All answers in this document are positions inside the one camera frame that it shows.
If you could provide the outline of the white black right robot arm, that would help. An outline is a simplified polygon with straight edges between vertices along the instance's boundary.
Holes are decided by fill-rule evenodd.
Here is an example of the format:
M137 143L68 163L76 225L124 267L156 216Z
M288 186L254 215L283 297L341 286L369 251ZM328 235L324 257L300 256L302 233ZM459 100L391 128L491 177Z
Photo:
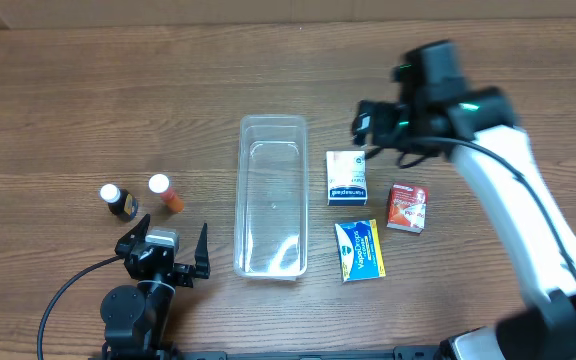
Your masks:
M407 52L392 79L394 103L363 100L351 134L349 180L329 192L348 205L366 194L358 169L385 149L416 162L445 157L486 211L518 277L526 309L495 326L435 346L398 346L395 359L576 358L576 236L534 161L527 133L496 87L471 88L455 45L443 40ZM263 237L304 269L308 225L306 125L293 115L250 115L240 129L235 268L244 271Z

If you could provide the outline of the white blue Hansaplast box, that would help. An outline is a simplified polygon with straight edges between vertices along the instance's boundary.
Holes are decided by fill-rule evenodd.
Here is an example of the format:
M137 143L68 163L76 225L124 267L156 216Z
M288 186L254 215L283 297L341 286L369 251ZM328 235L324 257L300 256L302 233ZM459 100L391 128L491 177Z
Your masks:
M364 206L367 203L364 151L327 151L329 206Z

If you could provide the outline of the red orange lozenge box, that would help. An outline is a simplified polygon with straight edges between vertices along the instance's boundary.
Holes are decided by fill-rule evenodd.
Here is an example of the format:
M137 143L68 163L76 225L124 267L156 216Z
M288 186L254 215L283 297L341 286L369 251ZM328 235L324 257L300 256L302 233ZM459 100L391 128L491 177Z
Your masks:
M394 183L389 193L387 226L412 233L425 229L428 191L420 186Z

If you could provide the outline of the blue yellow VapoDrops box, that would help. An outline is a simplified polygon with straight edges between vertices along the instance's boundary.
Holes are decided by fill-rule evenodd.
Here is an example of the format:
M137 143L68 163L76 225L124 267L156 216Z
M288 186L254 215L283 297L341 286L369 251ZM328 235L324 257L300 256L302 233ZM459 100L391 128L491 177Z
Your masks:
M375 219L334 226L343 283L386 276Z

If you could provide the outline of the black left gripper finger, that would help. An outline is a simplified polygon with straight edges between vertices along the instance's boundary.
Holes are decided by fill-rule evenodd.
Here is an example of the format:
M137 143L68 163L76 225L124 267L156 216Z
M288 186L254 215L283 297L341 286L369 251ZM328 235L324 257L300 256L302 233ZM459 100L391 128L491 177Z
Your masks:
M194 254L195 259L194 277L200 279L208 279L211 273L209 252L208 252L207 230L208 225L204 223Z
M145 241L148 232L151 216L146 214L135 227L123 235L116 243L116 254L130 254L133 248L141 242Z

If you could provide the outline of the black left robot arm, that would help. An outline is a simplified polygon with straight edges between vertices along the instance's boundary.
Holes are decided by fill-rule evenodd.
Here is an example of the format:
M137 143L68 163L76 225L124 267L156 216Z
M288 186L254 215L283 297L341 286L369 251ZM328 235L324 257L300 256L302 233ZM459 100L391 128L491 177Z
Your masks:
M115 246L116 255L137 283L110 290L101 303L104 359L181 357L177 347L164 340L164 333L176 289L192 287L196 269L175 261L178 234L152 228L150 220L145 215Z

